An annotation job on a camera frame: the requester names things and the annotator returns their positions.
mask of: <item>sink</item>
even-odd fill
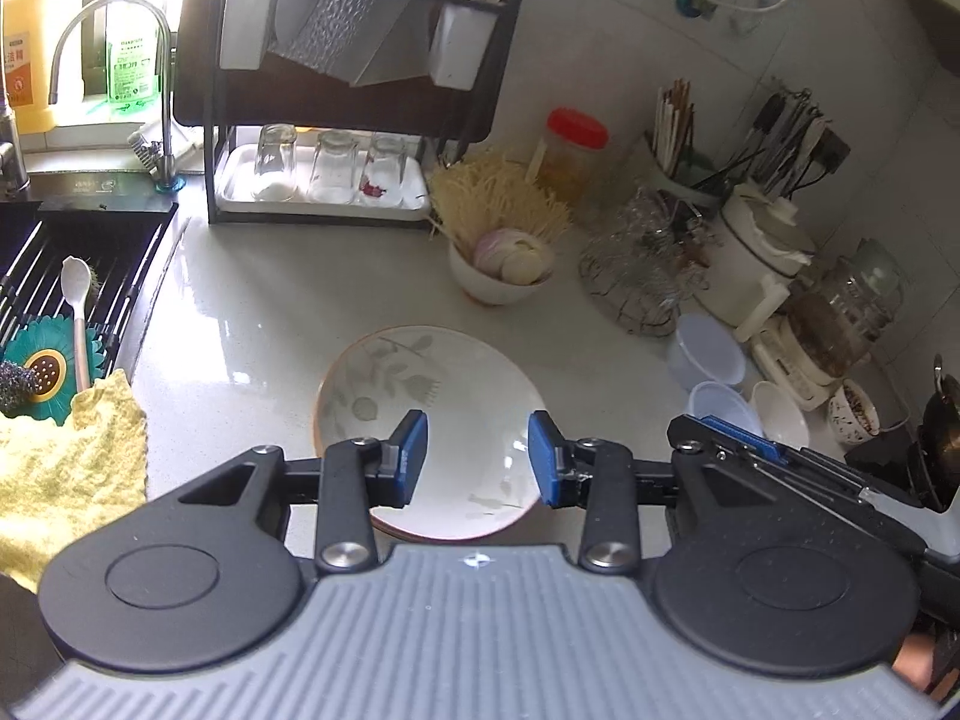
[[[165,235],[176,215],[175,194],[155,190],[149,175],[135,172],[69,172],[31,176],[32,199],[0,203],[0,348],[39,317],[70,317],[59,288],[68,255],[87,261],[101,290],[88,316],[103,344],[106,372],[117,364],[144,299],[151,264],[172,246]],[[154,279],[158,287],[160,279]],[[134,358],[139,351],[133,351]]]

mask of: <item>towel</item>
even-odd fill
[[[147,420],[122,370],[74,395],[70,415],[0,415],[0,572],[27,590],[51,558],[146,499]]]

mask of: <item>detergent bottle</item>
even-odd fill
[[[3,0],[4,73],[21,134],[54,127],[54,109],[47,104],[50,62],[56,41],[81,7],[83,0]],[[59,101],[79,103],[82,99],[80,30],[75,29],[64,48]]]

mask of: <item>onion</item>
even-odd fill
[[[477,271],[521,286],[536,284],[549,276],[553,259],[553,252],[544,242],[509,228],[487,233],[473,251]]]

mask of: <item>plate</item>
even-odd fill
[[[313,440],[322,454],[344,439],[385,439],[408,410],[424,410],[429,445],[413,501],[371,514],[398,538],[466,541],[503,530],[539,499],[527,420],[542,408],[523,371],[483,341],[443,327],[392,327],[330,367]]]

